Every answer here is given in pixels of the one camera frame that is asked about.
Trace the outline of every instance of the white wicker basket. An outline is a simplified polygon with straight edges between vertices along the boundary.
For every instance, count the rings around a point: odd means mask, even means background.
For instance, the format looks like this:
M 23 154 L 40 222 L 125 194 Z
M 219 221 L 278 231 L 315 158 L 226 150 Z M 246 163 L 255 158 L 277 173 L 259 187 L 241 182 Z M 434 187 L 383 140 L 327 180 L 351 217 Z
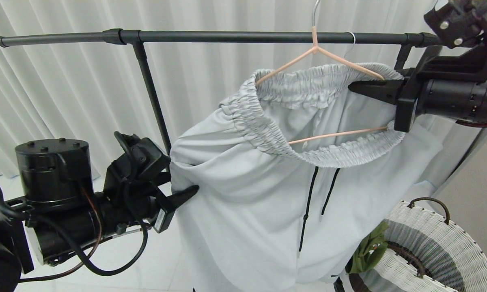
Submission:
M 414 202 L 441 204 L 446 217 Z M 354 292 L 487 292 L 487 257 L 461 227 L 449 219 L 445 205 L 434 198 L 402 201 L 384 219 L 386 239 L 414 255 L 427 275 L 407 264 L 408 256 L 387 250 L 368 272 L 349 275 Z

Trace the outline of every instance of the metal hook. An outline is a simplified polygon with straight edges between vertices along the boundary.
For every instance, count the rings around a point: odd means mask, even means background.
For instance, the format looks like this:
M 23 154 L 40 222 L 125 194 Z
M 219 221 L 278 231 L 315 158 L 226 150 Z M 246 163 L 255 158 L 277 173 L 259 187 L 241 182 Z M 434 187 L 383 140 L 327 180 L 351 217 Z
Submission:
M 344 56 L 343 56 L 343 59 L 346 59 L 346 55 L 351 51 L 351 49 L 353 49 L 353 47 L 355 46 L 355 34 L 351 31 L 347 31 L 347 33 L 351 34 L 353 36 L 353 44 L 351 45 L 351 47 L 348 49 L 348 51 L 346 51 L 346 53 L 344 53 Z
M 317 0 L 316 4 L 314 5 L 314 9 L 312 9 L 312 27 L 316 26 L 316 11 L 317 7 L 319 6 L 319 2 L 321 2 L 321 0 Z

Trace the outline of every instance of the tiled floor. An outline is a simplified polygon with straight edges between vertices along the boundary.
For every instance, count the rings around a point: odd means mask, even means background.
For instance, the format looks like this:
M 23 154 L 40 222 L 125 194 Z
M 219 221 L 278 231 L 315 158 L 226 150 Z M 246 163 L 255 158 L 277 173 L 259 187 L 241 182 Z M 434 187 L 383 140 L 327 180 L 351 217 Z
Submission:
M 0 177 L 0 185 L 4 197 L 8 200 L 23 195 L 19 177 L 7 179 Z M 103 188 L 102 179 L 94 181 L 95 191 Z M 162 189 L 169 194 L 169 185 Z M 428 196 L 434 187 L 426 182 L 415 185 L 407 192 L 405 200 L 410 201 L 420 196 Z M 430 208 L 427 202 L 418 202 L 420 207 Z M 102 244 L 91 258 L 103 269 L 114 269 L 129 261 L 141 242 L 141 234 L 131 234 L 116 238 Z M 68 270 L 77 264 L 73 258 L 66 263 L 51 268 L 40 266 L 25 277 L 39 277 Z M 186 259 L 182 253 L 182 246 L 176 220 L 169 229 L 162 234 L 149 233 L 147 248 L 142 257 L 125 272 L 113 277 L 101 277 L 81 268 L 74 274 L 55 281 L 41 281 L 19 284 L 17 292 L 191 292 L 193 284 L 188 274 Z M 313 283 L 297 285 L 289 292 L 333 292 L 332 285 Z

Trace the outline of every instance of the curtain pleat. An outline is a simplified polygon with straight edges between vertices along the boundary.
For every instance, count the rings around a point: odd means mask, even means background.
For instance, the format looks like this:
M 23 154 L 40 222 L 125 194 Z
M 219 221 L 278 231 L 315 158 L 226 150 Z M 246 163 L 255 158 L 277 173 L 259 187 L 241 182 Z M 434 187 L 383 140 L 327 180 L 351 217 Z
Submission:
M 23 0 L 0 1 L 0 35 L 98 32 L 110 28 L 192 31 L 310 31 L 315 0 Z M 422 15 L 435 0 L 322 0 L 320 32 L 428 32 Z M 353 62 L 393 66 L 399 46 L 321 44 Z M 148 61 L 172 140 L 238 90 L 254 70 L 277 68 L 309 44 L 146 43 Z M 460 50 L 444 50 L 459 54 Z M 413 49 L 406 67 L 423 49 Z M 309 56 L 294 70 L 334 63 Z M 429 128 L 452 139 L 450 120 Z M 104 174 L 122 150 L 113 132 L 136 133 L 163 145 L 130 45 L 54 44 L 0 48 L 0 174 L 17 174 L 14 148 L 35 139 L 88 141 L 93 171 Z M 472 130 L 455 128 L 455 142 L 472 143 Z M 449 150 L 460 155 L 459 148 Z M 436 173 L 439 166 L 430 173 Z M 454 168 L 447 168 L 450 173 Z

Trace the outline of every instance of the green garment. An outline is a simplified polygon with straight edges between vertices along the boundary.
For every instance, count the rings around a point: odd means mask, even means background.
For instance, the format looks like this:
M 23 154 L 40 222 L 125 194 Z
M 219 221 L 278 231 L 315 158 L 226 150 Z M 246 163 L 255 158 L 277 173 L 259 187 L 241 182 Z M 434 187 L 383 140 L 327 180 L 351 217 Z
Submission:
M 346 265 L 345 270 L 348 274 L 366 272 L 381 260 L 386 248 L 388 248 L 388 241 L 384 238 L 384 231 L 388 227 L 386 222 L 381 222 L 361 241 Z

